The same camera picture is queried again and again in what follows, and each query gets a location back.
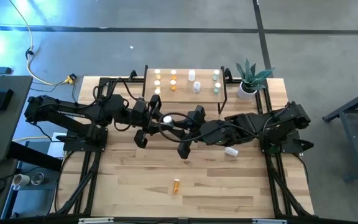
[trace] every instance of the white cup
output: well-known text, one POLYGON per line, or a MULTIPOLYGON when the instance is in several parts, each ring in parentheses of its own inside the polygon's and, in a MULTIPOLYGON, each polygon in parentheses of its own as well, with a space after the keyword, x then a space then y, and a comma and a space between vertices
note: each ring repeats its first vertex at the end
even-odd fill
POLYGON ((26 186, 30 182, 30 177, 28 175, 17 174, 13 177, 12 185, 13 186, 26 186))

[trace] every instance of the desk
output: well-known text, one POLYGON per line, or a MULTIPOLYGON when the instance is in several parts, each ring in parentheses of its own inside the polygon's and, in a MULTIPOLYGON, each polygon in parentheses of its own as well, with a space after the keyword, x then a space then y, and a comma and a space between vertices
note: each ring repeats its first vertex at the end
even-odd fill
MULTIPOLYGON (((93 101, 92 89, 100 77, 84 77, 79 102, 93 101)), ((141 83, 128 83, 134 96, 142 95, 141 83)), ((269 79, 274 109, 284 107, 287 93, 283 79, 269 79)), ((202 104, 206 119, 223 119, 238 113, 256 113, 255 101, 242 101, 236 95, 238 84, 227 84, 227 103, 222 114, 216 105, 202 104)), ((124 85, 115 92, 129 100, 124 85)), ((186 113, 196 103, 163 103, 162 112, 186 113)), ((160 134, 147 136, 146 149, 136 146, 137 129, 118 132, 108 126, 109 138, 102 154, 95 189, 92 216, 113 217, 208 217, 208 218, 272 218, 266 163, 258 141, 234 146, 237 157, 227 156, 221 146, 193 143, 187 160, 177 154, 177 143, 160 134), (172 194, 173 180, 180 179, 177 195, 172 194)), ((58 190, 61 207, 75 190, 80 179, 83 152, 74 153, 63 170, 58 190)), ((302 163, 293 155, 283 154, 287 184, 304 208, 313 213, 302 163)), ((85 189, 81 211, 88 189, 85 189)), ((282 197, 280 207, 284 211, 282 197)))

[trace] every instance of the concrete floor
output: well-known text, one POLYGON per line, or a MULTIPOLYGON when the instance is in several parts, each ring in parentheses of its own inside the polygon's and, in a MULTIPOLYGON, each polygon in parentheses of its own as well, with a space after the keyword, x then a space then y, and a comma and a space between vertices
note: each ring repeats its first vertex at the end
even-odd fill
MULTIPOLYGON (((252 0, 27 0, 15 1, 30 25, 74 27, 256 29, 252 0)), ((259 0, 265 29, 358 30, 356 0, 259 0)), ((0 0, 0 25, 23 24, 6 0, 0 0)), ((315 143, 305 153, 315 213, 358 221, 358 181, 345 184, 352 171, 350 147, 339 120, 321 117, 358 95, 358 35, 266 35, 274 77, 284 78, 290 100, 303 105, 312 123, 301 132, 315 143)), ((49 82, 67 75, 142 74, 152 67, 232 68, 247 57, 264 61, 258 34, 184 34, 127 32, 34 32, 32 70, 49 82)), ((24 51, 29 35, 0 31, 0 65, 27 75, 24 51)), ((33 85, 37 89, 50 89, 33 85)), ((71 100, 71 87, 48 95, 71 100)), ((40 124, 46 133, 62 131, 40 124)), ((40 136, 22 118, 15 138, 40 136)))

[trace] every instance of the wooden tabletop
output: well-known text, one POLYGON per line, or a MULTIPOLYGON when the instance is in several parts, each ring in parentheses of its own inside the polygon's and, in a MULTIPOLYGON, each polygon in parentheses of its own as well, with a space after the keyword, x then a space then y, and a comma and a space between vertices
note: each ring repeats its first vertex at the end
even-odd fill
MULTIPOLYGON (((93 101, 92 89, 100 77, 84 77, 80 103, 93 101)), ((268 79, 274 109, 287 102, 283 79, 268 79)), ((134 96, 141 96, 142 84, 131 83, 134 96)), ((256 113, 254 100, 242 101, 237 95, 238 85, 227 85, 227 103, 218 115, 216 104, 202 104, 206 119, 223 119, 238 113, 256 113)), ((122 84, 114 93, 122 94, 134 104, 122 84)), ((162 111, 186 113, 197 103, 164 103, 162 111)), ((109 127, 106 151, 99 167, 92 216, 113 217, 208 217, 208 218, 272 218, 272 199, 264 156, 257 140, 233 146, 237 157, 224 153, 221 146, 193 143, 187 160, 177 154, 177 143, 167 141, 160 134, 147 136, 146 149, 134 142, 136 129, 118 132, 109 127), (177 194, 173 194, 173 180, 180 179, 177 194)), ((78 185, 83 152, 76 152, 68 160, 60 180, 58 207, 70 197, 78 185)), ((313 213, 308 184, 302 163, 293 155, 283 154, 287 184, 304 208, 313 213)), ((280 207, 284 211, 281 191, 280 207)), ((82 203, 84 208, 86 196, 82 203)))
MULTIPOLYGON (((150 100, 154 95, 156 81, 154 70, 156 68, 149 68, 146 75, 145 85, 145 100, 150 100)), ((162 102, 197 102, 197 103, 222 103, 224 101, 224 85, 223 72, 219 71, 219 78, 214 81, 212 79, 215 69, 195 69, 196 79, 193 82, 188 80, 190 69, 160 69, 160 98, 162 102), (177 84, 176 90, 171 90, 170 81, 172 79, 171 71, 176 70, 177 84), (193 92, 194 82, 201 83, 201 91, 199 93, 193 92), (215 83, 220 83, 221 87, 217 94, 214 93, 215 83)))

